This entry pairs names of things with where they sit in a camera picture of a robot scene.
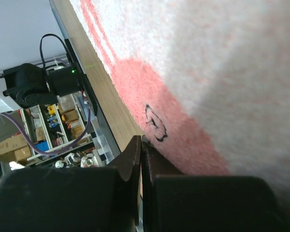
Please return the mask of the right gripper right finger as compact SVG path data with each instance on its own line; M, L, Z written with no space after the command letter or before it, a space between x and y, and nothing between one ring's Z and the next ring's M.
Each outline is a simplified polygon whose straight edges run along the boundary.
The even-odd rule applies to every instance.
M288 232L268 184L253 176L186 175L142 137L146 232Z

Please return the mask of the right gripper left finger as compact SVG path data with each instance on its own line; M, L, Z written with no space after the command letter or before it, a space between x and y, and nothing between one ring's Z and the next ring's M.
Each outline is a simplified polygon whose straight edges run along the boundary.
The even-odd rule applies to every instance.
M23 168L0 181L0 232L133 232L141 136L93 168Z

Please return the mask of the pink bunny towel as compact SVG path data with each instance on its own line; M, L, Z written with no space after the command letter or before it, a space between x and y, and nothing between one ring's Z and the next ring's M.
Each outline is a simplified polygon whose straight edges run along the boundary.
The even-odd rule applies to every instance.
M135 121L178 169L290 199L290 0L73 0Z

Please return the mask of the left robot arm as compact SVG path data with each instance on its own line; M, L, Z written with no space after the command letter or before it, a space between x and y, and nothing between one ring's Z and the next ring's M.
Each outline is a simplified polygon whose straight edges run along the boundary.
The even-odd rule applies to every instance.
M83 76L75 64L48 71L24 63L4 70L0 75L0 113L56 104L60 97L84 89Z

